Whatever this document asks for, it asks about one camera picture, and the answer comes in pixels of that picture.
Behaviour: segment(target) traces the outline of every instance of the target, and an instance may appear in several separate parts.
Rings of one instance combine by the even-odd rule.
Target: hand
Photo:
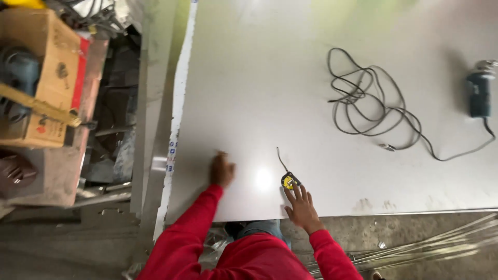
[[[315,207],[313,207],[311,194],[306,191],[306,188],[302,184],[298,187],[296,183],[292,183],[292,190],[296,198],[292,196],[288,188],[283,188],[283,190],[290,204],[292,204],[292,209],[286,206],[285,211],[287,211],[294,225],[303,228],[308,235],[317,230],[325,229],[325,226],[318,218]]]
[[[228,154],[218,151],[218,154],[211,162],[211,170],[209,176],[209,183],[219,185],[222,188],[227,188],[235,174],[235,163],[228,163]]]

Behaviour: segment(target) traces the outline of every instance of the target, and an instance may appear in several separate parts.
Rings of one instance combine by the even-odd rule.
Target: red sleeve
[[[199,256],[211,227],[223,189],[210,185],[194,204],[157,239],[152,253],[136,280],[198,279]],[[205,271],[206,279],[210,271]]]
[[[327,230],[312,233],[310,243],[324,280],[363,280],[341,246],[332,239]]]

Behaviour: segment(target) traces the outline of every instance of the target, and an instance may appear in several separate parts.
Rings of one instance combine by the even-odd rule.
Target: cardboard box
[[[0,12],[0,44],[24,46],[39,58],[42,69],[35,98],[78,112],[89,42],[54,11],[11,8]],[[36,114],[16,124],[0,116],[0,145],[61,147],[65,135],[65,124]]]

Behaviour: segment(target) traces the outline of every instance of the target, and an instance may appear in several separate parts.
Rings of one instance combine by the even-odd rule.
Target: tape measure
[[[287,171],[287,173],[284,176],[282,176],[282,180],[280,182],[282,184],[282,187],[288,188],[291,190],[292,183],[296,183],[297,186],[300,186],[301,182],[296,178],[296,176],[294,176],[294,174],[292,174],[292,172],[290,172],[287,169],[285,164],[283,164],[282,159],[280,158],[280,149],[278,147],[277,147],[277,155],[278,155],[278,159],[280,160],[280,163],[282,163],[282,165],[283,165],[283,168],[285,168],[285,171]]]

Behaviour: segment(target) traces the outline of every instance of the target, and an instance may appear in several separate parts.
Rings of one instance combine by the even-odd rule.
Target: red shirt
[[[314,279],[287,245],[265,233],[228,244],[216,268],[201,271],[203,242],[213,222],[223,189],[211,185],[157,239],[137,280],[289,280]],[[363,278],[327,230],[310,235],[324,280]]]

